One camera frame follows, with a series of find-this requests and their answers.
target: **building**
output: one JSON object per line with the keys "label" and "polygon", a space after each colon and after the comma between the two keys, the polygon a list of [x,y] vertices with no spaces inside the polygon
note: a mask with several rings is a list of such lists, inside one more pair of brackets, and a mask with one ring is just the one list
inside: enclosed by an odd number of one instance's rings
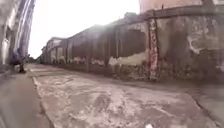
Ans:
{"label": "building", "polygon": [[[46,63],[137,80],[214,79],[224,74],[224,5],[216,5],[221,2],[148,1],[152,4],[145,13],[88,28],[58,47],[50,41],[49,52],[42,54]],[[58,63],[63,58],[65,63]]]}
{"label": "building", "polygon": [[27,55],[35,0],[0,2],[0,71],[18,48]]}
{"label": "building", "polygon": [[46,49],[47,51],[50,51],[51,49],[55,48],[56,46],[60,45],[61,41],[63,40],[63,38],[59,38],[59,37],[53,37],[51,38],[46,45]]}
{"label": "building", "polygon": [[224,4],[223,0],[139,0],[140,12],[192,5]]}
{"label": "building", "polygon": [[46,51],[46,46],[44,46],[41,51],[44,53]]}

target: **concrete pavement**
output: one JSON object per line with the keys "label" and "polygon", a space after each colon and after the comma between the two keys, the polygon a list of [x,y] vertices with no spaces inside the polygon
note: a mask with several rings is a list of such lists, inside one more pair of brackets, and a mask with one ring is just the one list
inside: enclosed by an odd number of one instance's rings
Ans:
{"label": "concrete pavement", "polygon": [[55,128],[216,128],[186,93],[123,86],[50,66],[29,68]]}
{"label": "concrete pavement", "polygon": [[0,85],[0,128],[50,128],[31,78],[10,75]]}

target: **street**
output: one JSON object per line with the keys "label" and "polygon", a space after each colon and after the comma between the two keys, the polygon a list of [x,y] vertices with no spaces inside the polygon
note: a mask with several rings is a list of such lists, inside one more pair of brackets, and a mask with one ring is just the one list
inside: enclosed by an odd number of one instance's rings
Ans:
{"label": "street", "polygon": [[29,69],[55,128],[217,127],[187,93],[126,86],[51,66]]}

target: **concrete wall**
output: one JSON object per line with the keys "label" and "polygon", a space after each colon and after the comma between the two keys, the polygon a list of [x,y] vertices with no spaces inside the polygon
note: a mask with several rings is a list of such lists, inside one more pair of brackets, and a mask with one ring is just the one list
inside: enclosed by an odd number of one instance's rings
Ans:
{"label": "concrete wall", "polygon": [[223,21],[223,6],[149,11],[86,29],[45,56],[122,78],[211,78],[224,71]]}
{"label": "concrete wall", "polygon": [[194,73],[216,75],[215,70],[223,61],[223,20],[222,16],[157,20],[160,66],[167,70],[162,72],[178,77],[194,77]]}
{"label": "concrete wall", "polygon": [[172,7],[182,7],[189,5],[202,5],[201,0],[139,0],[140,12],[146,12],[147,10],[159,10]]}

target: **person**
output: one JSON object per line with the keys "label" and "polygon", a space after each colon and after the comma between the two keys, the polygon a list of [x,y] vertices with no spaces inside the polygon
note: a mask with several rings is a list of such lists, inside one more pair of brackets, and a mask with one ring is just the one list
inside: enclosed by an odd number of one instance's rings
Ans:
{"label": "person", "polygon": [[19,65],[19,73],[26,73],[24,70],[24,58],[21,55],[20,48],[18,48],[16,52],[13,52],[9,64],[13,67],[13,69],[16,65]]}

